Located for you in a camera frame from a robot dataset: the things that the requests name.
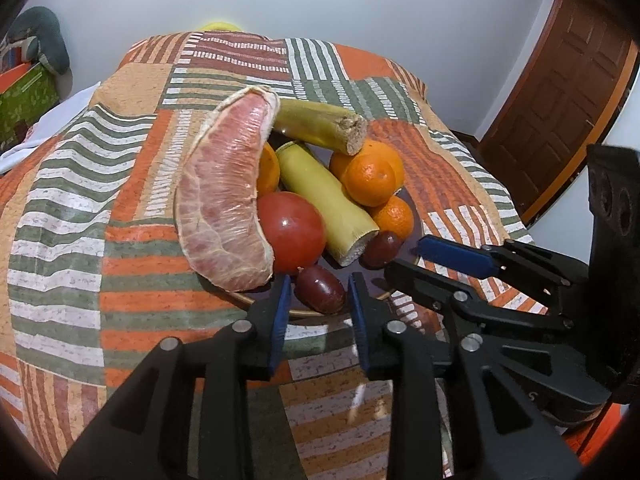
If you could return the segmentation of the dark red grape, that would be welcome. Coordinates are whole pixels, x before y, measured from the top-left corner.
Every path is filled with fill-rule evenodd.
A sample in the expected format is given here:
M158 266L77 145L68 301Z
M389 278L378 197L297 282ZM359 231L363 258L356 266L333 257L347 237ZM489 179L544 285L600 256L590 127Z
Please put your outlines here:
M294 294L306 307L322 314L341 311L346 292L341 281L322 266L308 266L299 271Z
M367 244L360 257L366 268L381 269L396 258L404 241L393 231L381 231Z

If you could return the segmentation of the small mandarin orange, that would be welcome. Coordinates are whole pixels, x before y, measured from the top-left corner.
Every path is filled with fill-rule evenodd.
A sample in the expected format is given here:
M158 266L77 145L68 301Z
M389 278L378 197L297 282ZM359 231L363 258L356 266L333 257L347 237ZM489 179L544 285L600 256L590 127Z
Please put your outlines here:
M393 232L401 240L406 240L413 232L412 209L398 196L392 196L384 205L370 208L369 214L381 231Z

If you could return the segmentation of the long green sugarcane piece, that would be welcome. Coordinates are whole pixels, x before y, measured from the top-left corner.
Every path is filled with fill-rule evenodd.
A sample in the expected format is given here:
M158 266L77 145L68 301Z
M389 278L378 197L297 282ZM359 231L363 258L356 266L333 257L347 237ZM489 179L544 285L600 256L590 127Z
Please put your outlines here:
M380 230L353 202L343 185L305 144L290 141L276 149L281 182L315 206L326 227L326 250L339 266L349 266Z

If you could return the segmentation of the medium mandarin orange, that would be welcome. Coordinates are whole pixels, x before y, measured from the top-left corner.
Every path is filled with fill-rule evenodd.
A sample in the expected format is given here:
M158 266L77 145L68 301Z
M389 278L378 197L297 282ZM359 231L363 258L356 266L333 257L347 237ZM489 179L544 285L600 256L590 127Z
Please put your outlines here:
M396 191L393 167L375 154L355 156L344 171L342 183L350 198L366 207L384 205Z

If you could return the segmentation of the red tomato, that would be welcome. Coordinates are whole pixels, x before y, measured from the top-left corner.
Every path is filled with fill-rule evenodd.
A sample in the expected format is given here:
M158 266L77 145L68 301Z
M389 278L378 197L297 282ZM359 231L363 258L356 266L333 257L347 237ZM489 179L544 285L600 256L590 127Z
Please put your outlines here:
M326 227L318 209L292 192L274 192L257 201L262 232L272 247L275 274L295 275L313 266L326 247Z

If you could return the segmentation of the short green sugarcane piece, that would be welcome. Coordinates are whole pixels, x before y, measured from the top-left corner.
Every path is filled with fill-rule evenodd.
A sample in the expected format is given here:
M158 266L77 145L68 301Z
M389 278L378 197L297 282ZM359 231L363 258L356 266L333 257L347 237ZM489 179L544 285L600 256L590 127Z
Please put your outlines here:
M290 139L354 156L363 147L368 122L347 108L284 99L272 128Z

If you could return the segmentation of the large orange with sticker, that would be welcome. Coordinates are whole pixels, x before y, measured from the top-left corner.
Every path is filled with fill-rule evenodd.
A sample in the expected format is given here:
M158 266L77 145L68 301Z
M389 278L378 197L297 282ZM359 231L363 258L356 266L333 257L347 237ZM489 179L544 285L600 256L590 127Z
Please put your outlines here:
M276 152L266 143L259 159L257 196L262 197L276 192L280 182L280 165Z

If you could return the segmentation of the peeled pomelo segment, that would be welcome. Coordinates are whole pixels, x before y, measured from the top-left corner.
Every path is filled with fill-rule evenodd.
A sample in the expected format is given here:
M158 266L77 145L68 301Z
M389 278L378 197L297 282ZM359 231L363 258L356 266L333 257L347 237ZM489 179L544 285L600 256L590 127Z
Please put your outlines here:
M265 285L274 255L257 213L262 150L280 110L268 87L248 86L207 114L178 177L174 218L191 269L227 292Z

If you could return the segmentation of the brown wooden door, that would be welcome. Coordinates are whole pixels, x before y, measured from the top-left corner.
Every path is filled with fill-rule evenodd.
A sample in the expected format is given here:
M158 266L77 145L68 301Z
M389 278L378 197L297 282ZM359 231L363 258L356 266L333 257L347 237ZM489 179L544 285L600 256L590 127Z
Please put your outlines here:
M554 0L536 47L480 141L480 157L525 223L582 169L622 108L639 61L630 32L602 0Z

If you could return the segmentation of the dark purple plate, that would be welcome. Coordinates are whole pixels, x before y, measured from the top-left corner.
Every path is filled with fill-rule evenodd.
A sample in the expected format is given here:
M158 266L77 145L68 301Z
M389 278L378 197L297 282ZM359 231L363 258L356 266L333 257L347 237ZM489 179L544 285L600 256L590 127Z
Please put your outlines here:
M402 244L399 249L398 257L402 260L409 261L410 263L417 264L419 262L419 257L414 253L414 248L416 247L418 240L422 237L422 228L420 225L418 210L416 209L416 203L404 186L398 191L397 196L408 203L414 218L414 229L408 237L408 240L405 240L404 244ZM395 289L387 284L386 279L384 278L383 269L369 268L368 266L364 266L360 260L356 260L349 266L341 268L328 252L324 252L317 264L334 275L341 282L344 289L347 289L348 287L349 275L354 272L360 272L366 281L369 294L372 297L379 300L386 300L395 292ZM270 278L265 285L260 287L251 290L244 290L244 292L228 292L228 290L224 290L213 285L200 274L194 272L192 272L192 274L198 280L198 284L201 285L206 292L220 295L222 298L230 300L232 304L235 304L243 310L247 310L254 301L267 298L273 282L273 278ZM319 316L322 316L322 313L312 310L311 307L307 307L306 304L296 297L292 297L290 304L290 318L294 318L294 320L301 320L302 318L318 318Z

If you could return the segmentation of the yellow pillow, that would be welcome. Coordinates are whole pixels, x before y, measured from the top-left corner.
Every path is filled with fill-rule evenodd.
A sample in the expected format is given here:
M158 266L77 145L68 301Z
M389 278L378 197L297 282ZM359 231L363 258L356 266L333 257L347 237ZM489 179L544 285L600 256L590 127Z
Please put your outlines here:
M242 28L238 25L218 21L209 22L198 29L200 32L240 32Z

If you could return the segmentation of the white cloth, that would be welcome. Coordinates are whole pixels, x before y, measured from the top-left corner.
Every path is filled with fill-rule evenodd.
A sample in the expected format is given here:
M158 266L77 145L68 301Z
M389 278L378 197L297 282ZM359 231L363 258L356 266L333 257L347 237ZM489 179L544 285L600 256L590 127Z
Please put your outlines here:
M73 96L53 107L38 122L29 128L26 139L1 155L0 174L4 176L15 166L31 155L44 142L62 132L73 120L88 107L93 93L98 90L101 81L82 89Z

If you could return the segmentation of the green patterned box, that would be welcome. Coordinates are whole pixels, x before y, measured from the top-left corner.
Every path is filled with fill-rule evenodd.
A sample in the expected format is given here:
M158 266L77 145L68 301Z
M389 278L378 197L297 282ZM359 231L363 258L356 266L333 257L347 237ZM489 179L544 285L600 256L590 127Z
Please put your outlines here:
M60 102L53 75L40 63L11 88L0 94L0 141L2 153L26 139L27 130Z

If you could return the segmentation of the grey neck pillow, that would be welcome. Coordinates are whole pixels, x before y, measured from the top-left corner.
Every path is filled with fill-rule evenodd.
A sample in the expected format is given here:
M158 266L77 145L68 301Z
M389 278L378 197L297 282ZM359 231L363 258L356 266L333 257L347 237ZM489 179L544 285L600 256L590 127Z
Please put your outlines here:
M62 76L70 69L60 22L45 6L25 10L9 27L2 47L17 46L22 49L24 61L37 61L56 76Z

